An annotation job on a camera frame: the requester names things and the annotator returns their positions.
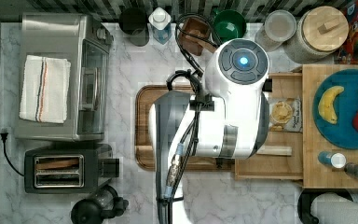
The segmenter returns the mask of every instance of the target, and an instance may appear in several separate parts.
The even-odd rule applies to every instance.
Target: black container
[[[130,36],[130,42],[142,47],[149,42],[149,30],[147,27],[147,15],[145,10],[138,7],[125,9],[119,19],[120,29]]]

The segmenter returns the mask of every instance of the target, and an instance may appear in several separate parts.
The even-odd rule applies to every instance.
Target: white towel with red stripes
[[[37,122],[63,123],[66,120],[71,63],[28,55],[20,105],[20,118]]]

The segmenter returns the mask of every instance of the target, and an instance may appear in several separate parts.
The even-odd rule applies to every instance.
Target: jar
[[[348,31],[347,19],[338,9],[317,7],[304,14],[284,50],[296,63],[314,63],[338,49]]]
[[[260,30],[255,34],[255,42],[266,52],[277,49],[296,32],[296,19],[288,11],[271,12]]]

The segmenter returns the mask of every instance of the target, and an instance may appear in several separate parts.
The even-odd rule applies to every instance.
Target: cup
[[[288,11],[276,10],[267,16],[263,26],[255,35],[255,42],[269,52],[277,49],[284,41],[290,39],[295,32],[295,17]]]
[[[119,19],[120,29],[129,36],[130,42],[142,47],[149,42],[149,30],[147,28],[147,15],[138,7],[125,9]]]
[[[237,11],[213,10],[213,28],[219,35],[222,43],[235,38],[242,38],[246,34],[246,20]]]

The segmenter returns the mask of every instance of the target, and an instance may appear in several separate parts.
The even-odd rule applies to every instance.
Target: oven door
[[[101,134],[104,111],[108,52],[84,40],[77,134]]]

